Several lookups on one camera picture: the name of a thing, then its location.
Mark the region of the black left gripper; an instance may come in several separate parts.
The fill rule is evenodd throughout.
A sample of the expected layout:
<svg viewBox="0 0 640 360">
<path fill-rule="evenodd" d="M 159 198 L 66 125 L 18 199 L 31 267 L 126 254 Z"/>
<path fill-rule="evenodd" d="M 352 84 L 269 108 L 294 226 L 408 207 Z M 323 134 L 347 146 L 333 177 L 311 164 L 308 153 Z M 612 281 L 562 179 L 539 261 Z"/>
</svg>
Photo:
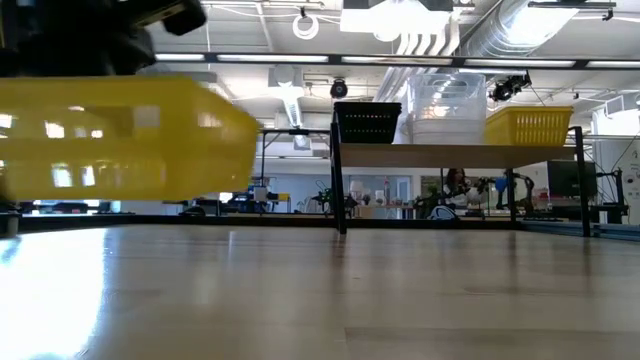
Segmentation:
<svg viewBox="0 0 640 360">
<path fill-rule="evenodd" d="M 0 0 L 0 76 L 134 75 L 154 63 L 127 0 Z"/>
</svg>

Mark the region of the black slotted plastic basket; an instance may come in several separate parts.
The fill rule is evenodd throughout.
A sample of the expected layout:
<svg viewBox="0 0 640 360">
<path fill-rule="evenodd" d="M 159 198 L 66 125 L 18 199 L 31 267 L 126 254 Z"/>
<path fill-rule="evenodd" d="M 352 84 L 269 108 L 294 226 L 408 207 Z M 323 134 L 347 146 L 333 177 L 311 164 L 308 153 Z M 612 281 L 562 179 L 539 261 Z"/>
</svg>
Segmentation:
<svg viewBox="0 0 640 360">
<path fill-rule="evenodd" d="M 336 102 L 341 143 L 391 144 L 402 106 L 396 102 Z"/>
</svg>

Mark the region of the clear plastic basket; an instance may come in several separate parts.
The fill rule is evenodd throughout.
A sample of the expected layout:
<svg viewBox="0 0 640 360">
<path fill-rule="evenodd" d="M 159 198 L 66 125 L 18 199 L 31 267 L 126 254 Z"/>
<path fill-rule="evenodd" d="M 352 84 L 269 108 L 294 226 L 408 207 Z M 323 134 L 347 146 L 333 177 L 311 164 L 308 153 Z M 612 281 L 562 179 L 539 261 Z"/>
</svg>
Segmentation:
<svg viewBox="0 0 640 360">
<path fill-rule="evenodd" d="M 487 112 L 486 77 L 433 73 L 407 81 L 402 131 L 414 144 L 481 144 Z"/>
</svg>

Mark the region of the wooden shelf with black legs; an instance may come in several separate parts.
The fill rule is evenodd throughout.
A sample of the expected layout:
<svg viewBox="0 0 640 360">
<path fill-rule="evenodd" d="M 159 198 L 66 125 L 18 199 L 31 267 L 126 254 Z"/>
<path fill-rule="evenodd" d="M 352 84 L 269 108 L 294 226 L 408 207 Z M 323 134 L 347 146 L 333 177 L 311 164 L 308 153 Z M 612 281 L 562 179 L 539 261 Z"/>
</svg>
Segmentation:
<svg viewBox="0 0 640 360">
<path fill-rule="evenodd" d="M 342 168 L 347 167 L 404 167 L 404 168 L 465 168 L 502 169 L 508 181 L 509 220 L 518 221 L 514 200 L 514 170 L 534 163 L 554 159 L 573 160 L 578 163 L 580 213 L 582 236 L 590 235 L 589 200 L 586 190 L 584 143 L 582 129 L 570 127 L 561 147 L 507 146 L 507 145 L 455 145 L 455 144 L 365 144 L 341 143 L 337 122 L 331 123 L 330 164 L 331 199 L 336 230 L 346 234 L 345 195 Z"/>
</svg>

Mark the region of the person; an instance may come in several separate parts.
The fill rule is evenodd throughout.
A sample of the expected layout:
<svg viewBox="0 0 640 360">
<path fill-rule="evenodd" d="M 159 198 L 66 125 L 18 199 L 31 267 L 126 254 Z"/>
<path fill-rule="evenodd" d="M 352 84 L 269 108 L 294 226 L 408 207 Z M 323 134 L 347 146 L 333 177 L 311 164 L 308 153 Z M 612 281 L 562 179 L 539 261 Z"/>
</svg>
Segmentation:
<svg viewBox="0 0 640 360">
<path fill-rule="evenodd" d="M 462 168 L 448 170 L 442 190 L 444 205 L 455 215 L 463 214 L 470 205 L 478 202 L 479 193 L 470 185 Z"/>
</svg>

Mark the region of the black background monitor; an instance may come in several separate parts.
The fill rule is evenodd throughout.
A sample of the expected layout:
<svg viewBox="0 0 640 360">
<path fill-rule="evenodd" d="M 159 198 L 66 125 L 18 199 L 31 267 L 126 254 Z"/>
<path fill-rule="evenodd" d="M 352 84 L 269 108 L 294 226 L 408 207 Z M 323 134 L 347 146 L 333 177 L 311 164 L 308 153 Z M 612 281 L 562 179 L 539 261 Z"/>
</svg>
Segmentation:
<svg viewBox="0 0 640 360">
<path fill-rule="evenodd" d="M 554 197 L 577 197 L 580 195 L 578 163 L 569 160 L 547 162 L 549 193 Z M 585 163 L 586 190 L 589 198 L 598 193 L 596 165 Z"/>
</svg>

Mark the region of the white board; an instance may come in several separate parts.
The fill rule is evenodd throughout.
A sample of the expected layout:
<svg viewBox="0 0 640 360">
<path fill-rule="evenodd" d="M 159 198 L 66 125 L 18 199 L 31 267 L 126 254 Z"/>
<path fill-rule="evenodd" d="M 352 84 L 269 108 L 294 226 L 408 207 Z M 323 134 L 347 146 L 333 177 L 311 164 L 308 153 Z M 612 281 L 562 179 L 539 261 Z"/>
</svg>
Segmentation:
<svg viewBox="0 0 640 360">
<path fill-rule="evenodd" d="M 628 206 L 626 223 L 640 226 L 640 141 L 634 141 L 622 158 L 623 192 Z"/>
</svg>

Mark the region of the black aluminium table frame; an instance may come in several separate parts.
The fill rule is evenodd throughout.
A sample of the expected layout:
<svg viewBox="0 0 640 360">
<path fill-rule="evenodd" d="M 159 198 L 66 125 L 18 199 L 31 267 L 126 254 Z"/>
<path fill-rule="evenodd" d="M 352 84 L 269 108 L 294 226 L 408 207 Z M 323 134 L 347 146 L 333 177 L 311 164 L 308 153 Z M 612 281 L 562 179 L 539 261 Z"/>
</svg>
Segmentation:
<svg viewBox="0 0 640 360">
<path fill-rule="evenodd" d="M 101 228 L 125 225 L 206 225 L 206 226 L 247 226 L 247 227 L 337 227 L 331 217 L 212 217 L 212 216 L 170 216 L 170 215 L 51 215 L 26 216 L 20 214 L 0 214 L 0 239 L 13 238 L 18 233 L 47 232 L 84 228 Z M 581 236 L 579 222 L 515 221 L 500 219 L 481 220 L 392 220 L 392 219 L 347 219 L 345 228 L 350 229 L 439 229 L 439 230 L 518 230 L 549 233 L 555 235 Z"/>
</svg>

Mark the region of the silver ceiling duct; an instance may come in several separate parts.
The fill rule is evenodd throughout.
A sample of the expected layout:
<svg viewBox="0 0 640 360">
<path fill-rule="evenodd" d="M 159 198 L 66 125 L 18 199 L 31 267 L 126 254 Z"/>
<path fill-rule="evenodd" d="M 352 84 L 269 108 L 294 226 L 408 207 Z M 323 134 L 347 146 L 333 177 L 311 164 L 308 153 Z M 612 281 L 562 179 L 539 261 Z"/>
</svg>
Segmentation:
<svg viewBox="0 0 640 360">
<path fill-rule="evenodd" d="M 575 7 L 530 7 L 530 1 L 502 0 L 458 48 L 464 57 L 526 57 L 553 38 L 578 12 Z"/>
</svg>

